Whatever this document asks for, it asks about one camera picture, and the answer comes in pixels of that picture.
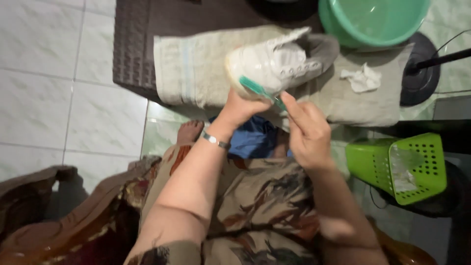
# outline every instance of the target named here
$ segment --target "perforated plastic basket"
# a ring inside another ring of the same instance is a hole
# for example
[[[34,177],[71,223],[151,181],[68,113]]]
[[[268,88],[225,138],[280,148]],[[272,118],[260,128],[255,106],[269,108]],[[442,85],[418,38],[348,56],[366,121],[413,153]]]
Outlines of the perforated plastic basket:
[[[424,162],[409,172],[415,178],[416,190],[396,191],[390,172],[390,150],[418,152]],[[406,139],[375,139],[348,144],[345,148],[347,166],[359,179],[395,197],[400,205],[411,204],[441,193],[447,187],[447,174],[441,139],[438,134],[425,133]]]

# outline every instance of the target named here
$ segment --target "blue cloth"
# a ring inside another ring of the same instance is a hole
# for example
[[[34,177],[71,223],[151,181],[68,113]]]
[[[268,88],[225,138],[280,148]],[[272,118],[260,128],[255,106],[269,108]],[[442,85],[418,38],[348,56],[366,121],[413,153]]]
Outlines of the blue cloth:
[[[209,119],[212,123],[216,117]],[[228,158],[268,158],[276,145],[276,127],[260,116],[252,116],[232,136]]]

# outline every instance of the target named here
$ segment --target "green plastic basin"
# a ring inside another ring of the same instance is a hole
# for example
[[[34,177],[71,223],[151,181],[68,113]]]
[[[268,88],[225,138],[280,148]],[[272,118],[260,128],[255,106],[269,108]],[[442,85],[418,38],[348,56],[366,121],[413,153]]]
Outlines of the green plastic basin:
[[[430,0],[319,0],[327,33],[350,48],[399,44],[422,24]]]

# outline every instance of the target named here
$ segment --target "black stand base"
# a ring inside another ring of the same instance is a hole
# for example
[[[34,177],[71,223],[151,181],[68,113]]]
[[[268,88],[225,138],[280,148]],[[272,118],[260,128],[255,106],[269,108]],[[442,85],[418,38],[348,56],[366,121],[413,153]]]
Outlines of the black stand base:
[[[440,65],[415,70],[415,64],[437,58],[437,49],[422,33],[415,33],[409,39],[414,42],[414,49],[404,69],[400,105],[410,107],[427,100],[436,90],[440,79]]]

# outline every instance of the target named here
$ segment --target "green toothbrush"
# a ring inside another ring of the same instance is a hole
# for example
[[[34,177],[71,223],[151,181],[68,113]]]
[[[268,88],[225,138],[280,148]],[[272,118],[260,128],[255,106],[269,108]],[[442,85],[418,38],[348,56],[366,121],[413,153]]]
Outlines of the green toothbrush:
[[[277,105],[280,109],[286,111],[286,106],[284,105],[284,103],[279,98],[273,97],[273,96],[269,95],[268,93],[266,93],[263,86],[257,84],[255,81],[251,80],[250,78],[242,75],[239,78],[239,83],[241,85],[243,85],[244,87],[252,90],[254,93],[256,93],[258,95],[261,95],[261,96],[264,96],[267,99],[272,100],[274,102],[274,104]]]

